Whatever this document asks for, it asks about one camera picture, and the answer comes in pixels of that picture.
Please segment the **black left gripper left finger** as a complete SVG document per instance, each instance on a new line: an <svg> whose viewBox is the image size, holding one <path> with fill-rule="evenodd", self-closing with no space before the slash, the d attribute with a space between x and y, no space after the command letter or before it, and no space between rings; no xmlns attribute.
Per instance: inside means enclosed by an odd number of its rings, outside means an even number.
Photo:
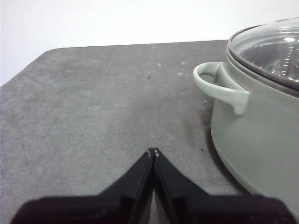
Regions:
<svg viewBox="0 0 299 224"><path fill-rule="evenodd" d="M155 150L148 149L98 195L44 197L24 203L13 224L147 224Z"/></svg>

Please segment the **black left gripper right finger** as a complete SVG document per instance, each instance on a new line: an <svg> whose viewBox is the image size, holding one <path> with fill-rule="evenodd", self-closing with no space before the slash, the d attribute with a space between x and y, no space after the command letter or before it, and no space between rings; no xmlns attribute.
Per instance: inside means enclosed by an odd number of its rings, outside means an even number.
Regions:
<svg viewBox="0 0 299 224"><path fill-rule="evenodd" d="M171 224L294 224L285 204L260 195L210 195L154 149L155 193Z"/></svg>

